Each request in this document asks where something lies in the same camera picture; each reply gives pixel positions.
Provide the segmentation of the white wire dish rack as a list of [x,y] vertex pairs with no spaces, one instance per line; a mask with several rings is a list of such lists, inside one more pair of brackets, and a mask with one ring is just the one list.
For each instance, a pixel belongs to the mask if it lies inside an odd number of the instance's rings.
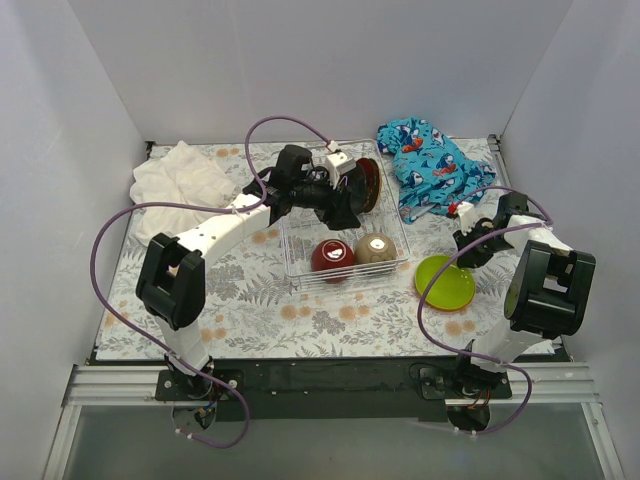
[[[372,139],[341,145],[354,159],[370,159],[379,167],[381,193],[368,213],[339,218],[325,224],[310,209],[295,207],[279,221],[284,249],[285,278],[300,291],[367,288],[384,284],[408,260],[410,247],[394,199],[394,182],[387,177],[391,161],[383,157]],[[312,266],[313,252],[323,242],[342,242],[354,263],[322,270]]]

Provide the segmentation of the dark red bowl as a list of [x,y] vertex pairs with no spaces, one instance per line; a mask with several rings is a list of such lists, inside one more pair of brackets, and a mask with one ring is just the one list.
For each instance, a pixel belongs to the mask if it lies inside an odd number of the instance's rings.
[[[352,249],[342,240],[327,239],[315,247],[310,264],[313,272],[324,274],[325,283],[337,284],[347,279],[346,268],[355,265],[355,256]],[[329,270],[334,269],[341,269],[342,276],[327,275]]]

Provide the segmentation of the lime green plate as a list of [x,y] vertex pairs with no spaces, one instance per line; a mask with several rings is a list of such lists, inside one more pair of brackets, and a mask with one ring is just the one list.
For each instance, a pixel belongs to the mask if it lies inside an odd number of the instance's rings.
[[[449,260],[445,255],[433,255],[423,259],[414,274],[414,286],[419,295],[434,275]],[[455,264],[449,266],[435,281],[426,297],[426,303],[441,311],[458,311],[465,308],[475,296],[475,282],[469,270]]]

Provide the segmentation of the beige ceramic bowl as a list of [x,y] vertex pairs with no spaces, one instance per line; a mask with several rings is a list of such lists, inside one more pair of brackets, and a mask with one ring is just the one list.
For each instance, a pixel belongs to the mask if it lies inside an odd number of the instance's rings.
[[355,262],[359,265],[388,262],[397,259],[395,243],[378,232],[364,235],[355,244]]

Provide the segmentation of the black iridescent plate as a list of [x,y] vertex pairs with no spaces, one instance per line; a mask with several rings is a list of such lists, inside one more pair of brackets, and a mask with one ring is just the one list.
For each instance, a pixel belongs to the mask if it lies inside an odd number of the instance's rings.
[[367,178],[364,168],[357,164],[348,173],[348,190],[350,192],[350,207],[354,214],[360,214],[367,202]]

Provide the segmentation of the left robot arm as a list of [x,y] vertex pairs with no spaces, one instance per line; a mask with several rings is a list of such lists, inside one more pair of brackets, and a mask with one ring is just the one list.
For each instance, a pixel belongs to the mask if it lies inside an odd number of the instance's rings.
[[380,187],[380,169],[372,159],[355,160],[336,150],[316,164],[310,150],[288,144],[275,166],[255,173],[228,213],[174,237],[159,233],[151,239],[136,295],[157,320],[172,382],[188,398],[203,399],[213,386],[198,325],[208,268],[294,208],[313,211],[331,231],[356,229],[360,215],[377,203]]

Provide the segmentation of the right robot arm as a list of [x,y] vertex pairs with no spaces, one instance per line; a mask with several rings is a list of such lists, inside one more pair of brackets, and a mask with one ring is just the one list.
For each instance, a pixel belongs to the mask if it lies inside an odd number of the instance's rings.
[[499,198],[494,217],[484,217],[469,202],[449,207],[460,222],[453,234],[460,253],[456,266],[476,269],[502,251],[519,255],[504,301],[504,319],[471,341],[452,373],[454,389],[475,397],[506,378],[506,365],[544,340],[571,336],[581,327],[596,268],[595,257],[561,242],[543,213],[529,208],[525,194]]

